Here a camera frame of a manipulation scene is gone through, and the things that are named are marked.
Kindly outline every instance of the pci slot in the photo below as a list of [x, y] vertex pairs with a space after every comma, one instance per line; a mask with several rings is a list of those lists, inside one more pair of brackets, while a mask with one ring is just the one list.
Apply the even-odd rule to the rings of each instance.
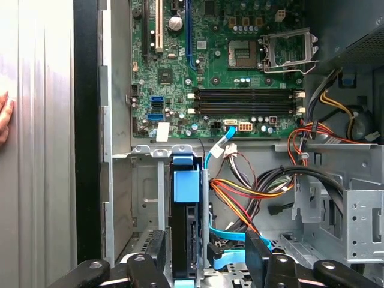
[[156, 0], [156, 40], [155, 51], [162, 53], [163, 49], [163, 0]]
[[148, 22], [149, 22], [149, 0], [142, 2], [142, 57], [148, 63]]

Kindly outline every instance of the sticker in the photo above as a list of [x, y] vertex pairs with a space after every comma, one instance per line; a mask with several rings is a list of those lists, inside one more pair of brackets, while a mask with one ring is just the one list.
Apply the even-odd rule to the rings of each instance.
[[330, 137], [325, 144], [339, 144], [341, 142], [340, 139], [336, 139], [335, 137]]
[[169, 122], [159, 122], [157, 125], [156, 142], [168, 142]]
[[213, 157], [215, 157], [216, 159], [218, 159], [222, 153], [224, 152], [224, 149], [221, 148], [220, 146], [218, 146], [217, 144], [215, 144], [212, 149], [210, 150], [210, 153], [212, 154]]

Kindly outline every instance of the pci express slot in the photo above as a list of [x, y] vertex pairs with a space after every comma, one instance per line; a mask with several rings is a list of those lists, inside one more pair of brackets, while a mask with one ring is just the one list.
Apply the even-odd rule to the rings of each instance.
[[142, 2], [142, 57], [148, 62], [148, 22], [149, 22], [149, 0]]
[[163, 52], [163, 0], [156, 0], [156, 40], [155, 51]]
[[185, 0], [185, 22], [185, 52], [191, 69], [196, 70], [192, 56], [192, 0]]

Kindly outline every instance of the chipset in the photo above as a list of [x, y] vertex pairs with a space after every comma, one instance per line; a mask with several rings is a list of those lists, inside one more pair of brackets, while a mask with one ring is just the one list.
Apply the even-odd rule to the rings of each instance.
[[173, 83], [173, 71], [169, 68], [157, 70], [157, 82], [159, 85], [171, 85]]
[[230, 40], [228, 42], [228, 66], [231, 69], [257, 67], [256, 41]]

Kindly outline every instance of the white label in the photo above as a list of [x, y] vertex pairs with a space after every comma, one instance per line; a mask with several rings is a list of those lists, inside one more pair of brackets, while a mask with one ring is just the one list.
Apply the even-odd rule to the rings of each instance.
[[185, 56], [185, 48], [184, 47], [179, 48], [179, 56]]
[[169, 122], [159, 122], [157, 125], [156, 142], [168, 142]]
[[213, 157], [215, 157], [216, 159], [218, 159], [222, 153], [224, 152], [224, 149], [221, 148], [220, 146], [218, 146], [217, 144], [215, 144], [212, 149], [210, 150], [210, 153], [212, 154]]

